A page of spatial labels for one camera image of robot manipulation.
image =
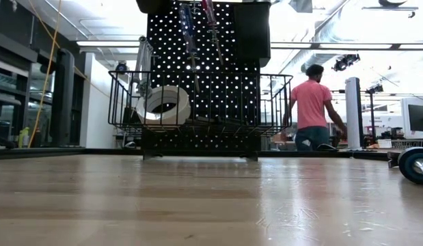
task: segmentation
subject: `white tape roll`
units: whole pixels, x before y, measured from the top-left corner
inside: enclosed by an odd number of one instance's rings
[[[177,104],[173,109],[161,113],[151,113],[158,106],[166,103]],[[157,87],[152,89],[152,95],[146,102],[143,97],[138,100],[137,113],[141,120],[141,123],[148,126],[151,129],[161,129],[161,125],[173,124],[176,125],[176,115],[178,115],[178,124],[184,124],[185,121],[190,117],[190,102],[189,95],[182,88],[179,88],[179,100],[178,100],[178,88],[176,86],[166,85],[164,87]],[[164,129],[173,129],[175,126],[164,126]]]

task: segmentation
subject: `black pegboard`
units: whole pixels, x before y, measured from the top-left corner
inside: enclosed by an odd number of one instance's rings
[[[197,72],[205,73],[198,75],[200,91],[194,90],[194,75],[190,74],[191,60],[181,32],[178,10],[180,4],[186,3],[184,1],[173,1],[172,10],[167,15],[148,15],[148,41],[154,47],[154,54],[160,56],[152,64],[151,70],[156,74],[152,75],[151,86],[179,85],[191,99],[191,118],[218,116],[221,119],[240,121],[243,125],[255,126],[260,123],[260,66],[258,61],[241,62],[236,59],[233,13],[234,5],[239,3],[214,3],[218,23],[217,37],[223,57],[222,66],[200,2],[198,1],[195,6],[189,3],[196,12],[193,14],[193,24],[199,58],[196,60]],[[145,130],[142,136],[142,148],[260,150],[259,136],[242,133],[243,131],[226,135],[222,128],[210,132],[206,126],[195,127],[191,132],[174,130],[154,133]]]

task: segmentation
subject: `duct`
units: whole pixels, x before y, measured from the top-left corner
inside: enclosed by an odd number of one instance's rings
[[[342,8],[348,4],[351,0],[343,1],[341,5],[339,5],[334,11],[331,16],[326,19],[323,23],[321,23],[315,31],[315,35],[313,37],[313,42],[333,42],[334,34],[333,34],[333,27],[336,21],[340,20],[340,13]],[[311,66],[312,64],[324,64],[331,58],[335,57],[334,54],[316,54],[314,51],[311,50],[302,50],[299,51],[293,59],[288,62],[284,68],[281,70],[281,73],[285,70],[293,71],[294,69],[299,69],[300,72],[305,72],[306,68]]]

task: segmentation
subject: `caster wheel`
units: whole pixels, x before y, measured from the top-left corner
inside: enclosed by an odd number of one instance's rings
[[[398,165],[404,177],[423,185],[423,148],[408,148],[398,157]]]
[[[124,63],[119,63],[115,68],[115,71],[118,71],[120,74],[124,74],[128,70],[128,66]]]

